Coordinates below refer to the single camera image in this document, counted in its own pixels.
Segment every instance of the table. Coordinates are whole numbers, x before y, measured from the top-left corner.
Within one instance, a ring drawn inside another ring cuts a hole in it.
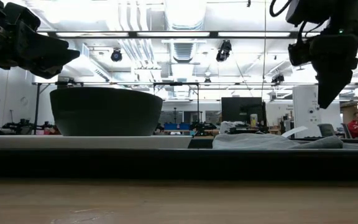
[[[0,224],[358,224],[358,182],[0,180]]]

